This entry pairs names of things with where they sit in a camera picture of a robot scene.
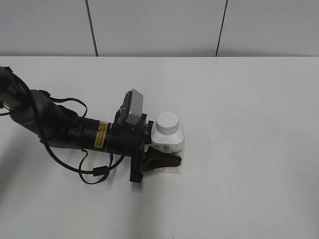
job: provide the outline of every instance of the white wall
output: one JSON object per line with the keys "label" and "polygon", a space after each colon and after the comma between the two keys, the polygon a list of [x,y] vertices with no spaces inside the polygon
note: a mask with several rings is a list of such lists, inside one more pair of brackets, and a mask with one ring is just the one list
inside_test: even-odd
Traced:
{"label": "white wall", "polygon": [[0,55],[94,56],[83,0],[1,0]]}
{"label": "white wall", "polygon": [[215,56],[225,0],[91,0],[101,56]]}
{"label": "white wall", "polygon": [[[94,55],[84,0],[3,1],[0,55]],[[101,56],[214,56],[224,4],[89,0]]]}
{"label": "white wall", "polygon": [[[100,56],[215,56],[226,0],[89,0]],[[319,0],[229,0],[218,56],[319,56]],[[0,56],[94,56],[85,0],[2,0]]]}
{"label": "white wall", "polygon": [[318,0],[230,0],[218,56],[319,56]]}

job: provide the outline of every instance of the cable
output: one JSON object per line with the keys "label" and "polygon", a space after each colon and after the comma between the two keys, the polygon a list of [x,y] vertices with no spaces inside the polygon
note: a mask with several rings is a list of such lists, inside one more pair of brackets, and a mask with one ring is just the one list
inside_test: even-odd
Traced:
{"label": "cable", "polygon": [[1,113],[0,116],[8,116],[8,115],[11,115],[13,112],[10,111],[10,112],[6,112],[6,113]]}
{"label": "cable", "polygon": [[[21,85],[21,87],[24,88],[26,94],[27,94],[27,97],[31,103],[31,106],[32,106],[32,110],[33,110],[33,113],[34,113],[34,118],[35,118],[35,122],[37,124],[37,127],[38,127],[38,130],[39,130],[39,134],[40,134],[40,139],[42,140],[42,143],[45,147],[45,149],[47,150],[47,152],[49,153],[49,155],[58,163],[60,164],[61,166],[73,171],[73,172],[76,172],[76,173],[79,173],[80,175],[80,178],[82,179],[83,182],[87,183],[87,184],[97,184],[97,183],[100,183],[100,182],[103,182],[105,179],[107,179],[109,173],[110,173],[110,170],[116,168],[124,159],[127,151],[128,151],[128,148],[130,146],[130,142],[131,142],[131,137],[129,137],[129,140],[127,142],[127,145],[121,155],[121,157],[119,158],[119,160],[112,165],[112,162],[113,162],[113,151],[111,152],[110,154],[110,164],[109,164],[109,167],[108,166],[103,166],[103,167],[97,167],[97,168],[94,168],[92,171],[85,171],[85,170],[82,170],[82,164],[84,162],[84,160],[87,158],[88,156],[88,152],[86,150],[84,150],[83,148],[81,148],[81,151],[82,152],[85,152],[85,156],[83,157],[83,159],[81,160],[80,164],[79,164],[79,168],[76,169],[76,168],[73,168],[71,167],[70,165],[62,162],[54,153],[53,151],[51,150],[48,142],[47,142],[47,139],[45,137],[45,134],[43,132],[43,128],[42,128],[42,124],[41,124],[41,120],[40,120],[40,117],[39,117],[39,112],[38,112],[38,109],[37,109],[37,106],[36,106],[36,103],[34,101],[34,98],[33,98],[33,95],[32,95],[32,92],[31,90],[29,89],[29,87],[20,79],[20,78],[17,78],[17,81],[18,83]],[[76,101],[82,105],[85,106],[86,108],[86,111],[83,115],[83,117],[86,115],[86,112],[87,112],[87,106],[81,102],[80,100],[78,99],[75,99],[75,98],[65,98],[65,99],[55,99],[55,98],[51,98],[52,101],[56,101],[56,102],[65,102],[65,101]],[[1,115],[9,115],[11,114],[12,112],[8,112],[8,113],[3,113]],[[100,175],[103,175],[103,177],[98,180],[97,182],[94,182],[94,183],[90,183],[90,182],[87,182],[84,178],[83,178],[83,174],[93,174],[94,176],[100,176]]]}
{"label": "cable", "polygon": [[48,91],[44,91],[44,90],[39,90],[39,91],[41,91],[46,97],[48,97],[50,100],[52,100],[55,103],[64,103],[64,102],[67,102],[67,101],[75,101],[75,102],[83,105],[85,107],[85,112],[82,115],[82,117],[85,117],[86,113],[88,112],[88,107],[86,106],[86,104],[84,104],[84,102],[79,100],[79,99],[76,99],[76,98],[57,99],[57,98],[51,97],[51,94]]}
{"label": "cable", "polygon": [[102,166],[102,167],[98,167],[98,168],[94,168],[93,169],[93,175],[95,176],[101,176],[103,175],[102,178],[100,178],[98,181],[94,182],[94,183],[90,183],[88,181],[86,181],[82,175],[82,164],[84,162],[84,160],[86,159],[86,157],[88,156],[88,151],[86,151],[85,149],[81,148],[81,151],[82,152],[85,152],[85,156],[84,158],[81,160],[80,164],[79,164],[79,176],[81,178],[81,180],[86,183],[86,184],[97,184],[97,183],[101,183],[103,182],[104,180],[106,180],[110,174],[110,171],[115,169],[117,166],[119,166],[119,164],[123,161],[124,157],[125,157],[125,154],[127,153],[128,151],[128,148],[129,148],[129,145],[130,145],[130,142],[131,142],[131,137],[129,138],[128,142],[127,142],[127,145],[121,155],[121,157],[119,158],[118,161],[116,161],[115,164],[112,165],[112,162],[113,162],[113,150],[110,152],[110,163],[109,163],[109,167],[108,166]]}
{"label": "cable", "polygon": [[93,39],[93,46],[94,46],[95,56],[99,56],[98,48],[96,46],[96,41],[95,41],[95,36],[94,36],[94,30],[93,30],[93,24],[92,24],[92,18],[91,18],[91,13],[90,13],[88,0],[85,0],[85,5],[86,5],[86,11],[88,13],[88,18],[89,18],[89,23],[90,23],[90,30],[91,30],[91,35],[92,35],[92,39]]}
{"label": "cable", "polygon": [[94,183],[90,183],[90,182],[88,182],[88,181],[86,181],[85,179],[84,179],[84,177],[83,177],[83,175],[82,175],[82,164],[83,164],[83,162],[84,162],[84,160],[86,159],[86,157],[88,156],[88,151],[86,151],[85,149],[83,149],[83,148],[81,148],[81,151],[82,152],[85,152],[85,156],[84,156],[84,158],[81,160],[81,162],[80,162],[80,164],[79,164],[79,175],[80,175],[80,178],[82,179],[82,181],[83,182],[85,182],[86,184],[97,184],[97,183],[101,183],[101,182],[103,182],[105,179],[107,179],[108,178],[108,176],[109,176],[109,174],[110,174],[110,170],[105,170],[105,174],[103,175],[103,177],[102,178],[100,178],[98,181],[96,181],[96,182],[94,182]]}
{"label": "cable", "polygon": [[50,100],[52,100],[53,102],[55,103],[64,103],[64,102],[67,102],[67,101],[75,101],[81,105],[83,105],[85,107],[85,112],[84,114],[82,115],[82,117],[85,117],[86,116],[86,113],[88,112],[88,107],[86,106],[86,104],[84,104],[82,101],[80,101],[79,99],[76,99],[76,98],[64,98],[64,99],[57,99],[57,98],[53,98],[53,97],[49,97]]}
{"label": "cable", "polygon": [[44,144],[44,147],[46,149],[46,151],[49,153],[49,155],[58,163],[60,164],[61,166],[73,171],[73,172],[76,172],[76,173],[79,173],[81,172],[82,174],[93,174],[93,171],[79,171],[78,169],[76,168],[73,168],[71,167],[70,165],[62,162],[57,156],[55,156],[55,154],[53,153],[53,151],[51,150],[47,140],[46,140],[46,137],[44,135],[44,132],[43,132],[43,128],[42,128],[42,124],[41,124],[41,121],[40,121],[40,117],[39,117],[39,112],[38,112],[38,109],[36,107],[36,104],[35,104],[35,101],[34,101],[34,98],[33,98],[33,95],[32,95],[32,92],[31,90],[29,89],[29,87],[20,79],[17,77],[16,79],[18,81],[18,83],[24,88],[26,94],[27,94],[27,97],[29,98],[30,100],[30,103],[31,103],[31,106],[32,106],[32,110],[33,110],[33,113],[34,113],[34,118],[35,118],[35,122],[37,124],[37,127],[39,129],[39,134],[40,134],[40,138],[42,140],[42,143]]}
{"label": "cable", "polygon": [[124,157],[125,157],[125,154],[127,153],[128,149],[129,149],[130,142],[131,142],[131,137],[129,137],[129,140],[128,140],[127,144],[126,144],[126,147],[125,147],[125,149],[124,149],[124,151],[123,151],[121,157],[119,158],[118,161],[116,161],[115,164],[113,164],[113,165],[110,167],[110,170],[115,169],[115,168],[122,162],[122,160],[123,160]]}

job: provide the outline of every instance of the bottle label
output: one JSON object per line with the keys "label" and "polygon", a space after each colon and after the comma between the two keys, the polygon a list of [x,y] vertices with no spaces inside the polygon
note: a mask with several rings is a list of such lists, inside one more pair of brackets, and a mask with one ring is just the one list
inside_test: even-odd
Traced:
{"label": "bottle label", "polygon": [[155,143],[152,142],[152,147],[164,152],[164,153],[170,153],[173,155],[177,155],[181,157],[181,164],[178,167],[166,167],[166,168],[157,168],[154,169],[156,172],[168,172],[168,173],[180,173],[182,169],[183,164],[183,158],[184,158],[184,140],[179,144],[165,144],[165,143]]}

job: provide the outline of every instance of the table surface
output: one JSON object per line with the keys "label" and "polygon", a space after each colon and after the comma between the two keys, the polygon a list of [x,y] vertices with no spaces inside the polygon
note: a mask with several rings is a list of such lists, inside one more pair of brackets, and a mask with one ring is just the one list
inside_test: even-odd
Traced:
{"label": "table surface", "polygon": [[[84,184],[36,135],[0,118],[0,238],[319,238],[319,58],[1,57],[30,88],[113,121],[125,92],[179,115],[180,174],[129,182],[127,158]],[[76,104],[66,104],[81,113]],[[54,149],[78,166],[79,150]],[[108,163],[90,152],[84,168]]]}

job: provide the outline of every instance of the yellow label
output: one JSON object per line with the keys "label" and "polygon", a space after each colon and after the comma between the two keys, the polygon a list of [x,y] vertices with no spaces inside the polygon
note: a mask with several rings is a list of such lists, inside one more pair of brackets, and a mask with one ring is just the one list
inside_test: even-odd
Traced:
{"label": "yellow label", "polygon": [[95,143],[94,143],[95,148],[103,148],[107,130],[108,130],[108,123],[101,121],[99,125],[99,130],[96,133],[96,137],[95,137]]}

